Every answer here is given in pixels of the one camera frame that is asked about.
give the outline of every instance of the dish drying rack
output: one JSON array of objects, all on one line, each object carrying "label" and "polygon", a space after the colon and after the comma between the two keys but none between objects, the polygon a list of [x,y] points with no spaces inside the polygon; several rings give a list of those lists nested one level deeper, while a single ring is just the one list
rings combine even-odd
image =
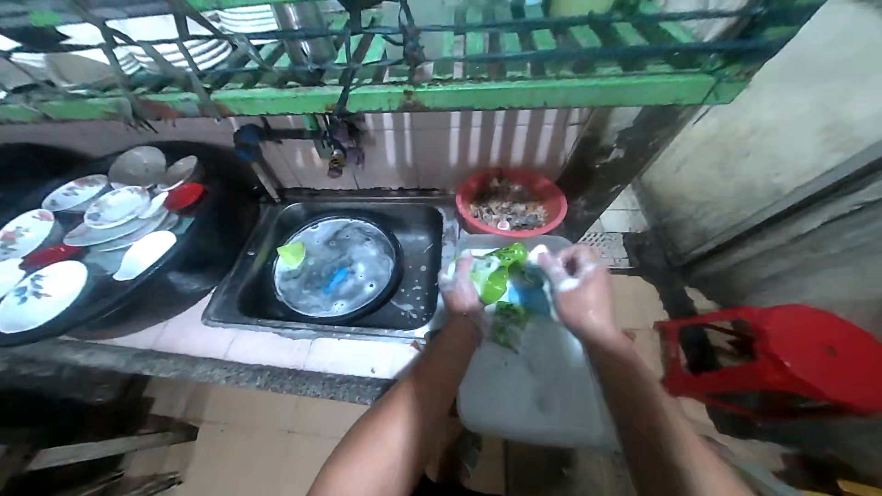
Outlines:
[{"label": "dish drying rack", "polygon": [[[533,109],[601,106],[716,105],[731,102],[751,76],[774,56],[823,2],[757,0],[730,11],[662,11],[656,4],[624,0],[605,13],[548,17],[539,4],[463,2],[451,24],[416,26],[408,0],[399,0],[398,26],[382,22],[377,0],[346,0],[347,11],[328,16],[326,29],[223,33],[203,16],[213,9],[277,0],[25,0],[0,11],[0,33],[89,22],[101,30],[98,45],[45,44],[40,50],[99,48],[114,82],[64,89],[35,80],[27,91],[7,91],[0,122],[122,120],[143,123],[187,116],[267,116],[455,109]],[[190,69],[175,68],[150,43],[132,40],[105,20],[171,13],[177,43]],[[210,34],[191,34],[186,19]],[[709,41],[691,22],[726,19]],[[427,58],[421,33],[439,32],[441,55]],[[283,42],[332,37],[336,59],[292,64]],[[235,47],[223,63],[201,71],[183,41],[221,38]],[[264,44],[254,41],[271,40]],[[139,45],[161,69],[124,74],[113,48]],[[403,55],[390,57],[391,46]],[[318,78],[298,82],[298,71]]]}]

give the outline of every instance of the soapy hand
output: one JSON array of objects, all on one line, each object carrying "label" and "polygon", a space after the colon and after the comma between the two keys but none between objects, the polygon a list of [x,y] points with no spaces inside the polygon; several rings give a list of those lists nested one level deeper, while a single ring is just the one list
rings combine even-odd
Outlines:
[{"label": "soapy hand", "polygon": [[556,254],[542,253],[538,263],[551,281],[557,316],[568,329],[587,344],[628,342],[613,314],[609,270],[590,247],[575,244]]},{"label": "soapy hand", "polygon": [[483,313],[484,304],[469,277],[473,261],[472,257],[462,257],[456,260],[456,269],[452,276],[449,267],[442,269],[438,275],[438,288],[444,298],[445,308],[451,315]]}]

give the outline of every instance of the green metal rack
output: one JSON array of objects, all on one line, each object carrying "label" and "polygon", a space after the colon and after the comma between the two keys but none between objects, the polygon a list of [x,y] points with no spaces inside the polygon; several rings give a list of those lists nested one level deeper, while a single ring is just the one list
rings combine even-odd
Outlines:
[{"label": "green metal rack", "polygon": [[[28,0],[21,11],[0,12],[0,33],[5,27],[53,26],[80,18],[102,24],[109,16],[135,12],[194,18],[198,11],[272,1],[119,0],[116,9],[102,5],[90,10],[74,0]],[[399,28],[383,26],[381,11],[373,8],[334,15],[325,30],[222,34],[236,49],[210,71],[141,70],[128,77],[118,71],[115,84],[76,92],[35,84],[0,101],[0,122],[723,104],[744,90],[753,73],[821,5],[766,0],[737,11],[661,12],[641,3],[561,19],[546,17],[540,5],[524,5],[523,0],[479,4],[460,7],[452,24],[416,29],[403,22]],[[685,23],[702,19],[734,22],[721,38],[701,41]],[[390,59],[390,38],[400,36],[413,47],[425,31],[441,32],[442,56],[425,60],[417,50],[414,56]],[[339,49],[335,61],[320,66],[290,63],[283,40],[319,36],[334,38]],[[181,34],[181,40],[200,37],[206,36]],[[272,41],[251,43],[256,39]],[[105,41],[42,50],[101,47],[108,53],[115,44],[136,43],[108,34]],[[0,52],[6,58],[10,54]],[[320,71],[321,79],[309,85],[296,82],[294,71],[304,69]]]}]

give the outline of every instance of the stainless steel sink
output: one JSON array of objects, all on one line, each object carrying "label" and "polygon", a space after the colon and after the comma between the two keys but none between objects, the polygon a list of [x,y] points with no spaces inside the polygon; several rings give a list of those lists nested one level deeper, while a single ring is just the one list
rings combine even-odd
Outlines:
[{"label": "stainless steel sink", "polygon": [[[276,248],[310,219],[343,210],[370,214],[398,238],[404,274],[392,295],[372,313],[339,325],[301,321],[275,296],[272,267]],[[437,273],[455,253],[459,225],[454,212],[448,196],[331,194],[264,205],[251,240],[214,291],[203,322],[294,339],[422,339],[443,324]]]}]

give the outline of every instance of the red plastic basin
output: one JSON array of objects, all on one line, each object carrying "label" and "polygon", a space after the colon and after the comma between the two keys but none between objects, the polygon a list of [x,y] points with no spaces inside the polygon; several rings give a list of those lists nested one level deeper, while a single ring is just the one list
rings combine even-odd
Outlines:
[{"label": "red plastic basin", "polygon": [[[494,177],[507,178],[515,184],[527,188],[538,198],[548,213],[548,223],[539,229],[502,230],[478,221],[468,212],[469,206],[490,183]],[[560,188],[547,177],[524,169],[489,169],[474,174],[456,191],[456,208],[460,211],[465,229],[471,234],[498,234],[508,237],[539,236],[554,229],[564,221],[566,215],[566,198]]]}]

